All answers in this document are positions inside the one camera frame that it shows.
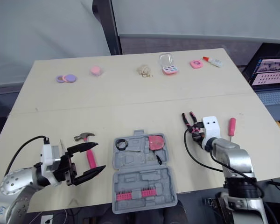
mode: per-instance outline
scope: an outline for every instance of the glue bottle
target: glue bottle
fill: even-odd
[[[203,57],[203,59],[217,67],[222,67],[223,66],[223,63],[218,60],[218,59],[213,59],[213,58],[209,58],[209,57]]]

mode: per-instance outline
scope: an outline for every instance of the gray tool case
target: gray tool case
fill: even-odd
[[[149,149],[149,136],[161,136],[163,149],[155,154]],[[128,146],[118,150],[117,140],[124,139]],[[156,155],[162,160],[160,165]],[[159,209],[175,206],[177,196],[173,186],[172,172],[166,166],[168,150],[163,134],[144,134],[134,131],[134,136],[117,138],[113,145],[113,167],[119,169],[113,175],[112,210],[115,214]]]

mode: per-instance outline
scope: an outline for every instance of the red screwdriver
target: red screwdriver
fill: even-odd
[[[235,118],[230,118],[229,120],[228,135],[230,136],[230,141],[232,136],[234,136],[236,121]]]

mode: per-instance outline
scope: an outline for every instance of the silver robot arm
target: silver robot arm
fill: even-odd
[[[228,189],[228,194],[222,194],[221,197],[225,201],[226,208],[232,211],[234,223],[268,224],[262,198],[259,197],[255,186],[257,180],[249,154],[238,144],[221,138],[216,117],[203,118],[203,125],[205,137],[202,141],[202,148],[211,153],[219,162],[250,178],[247,180],[242,175],[223,166],[224,187]]]
[[[6,175],[0,185],[0,224],[22,223],[31,197],[43,188],[37,183],[35,167]]]
[[[76,165],[71,162],[74,153],[84,152],[96,145],[87,142],[72,146],[59,157],[58,146],[44,144],[41,162],[7,174],[0,184],[0,224],[21,224],[31,197],[44,187],[50,184],[57,186],[62,181],[66,181],[67,185],[79,185],[98,175],[105,166],[87,170],[76,177]]]

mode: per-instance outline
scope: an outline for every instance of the pink hammer handle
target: pink hammer handle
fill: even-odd
[[[95,158],[94,158],[94,154],[93,154],[91,149],[88,149],[86,151],[86,156],[87,156],[87,160],[88,160],[90,169],[93,169],[93,168],[97,167],[97,164],[96,164]]]
[[[237,120],[235,118],[230,118],[230,120],[229,120],[229,128],[228,128],[229,136],[234,136],[236,121]]]

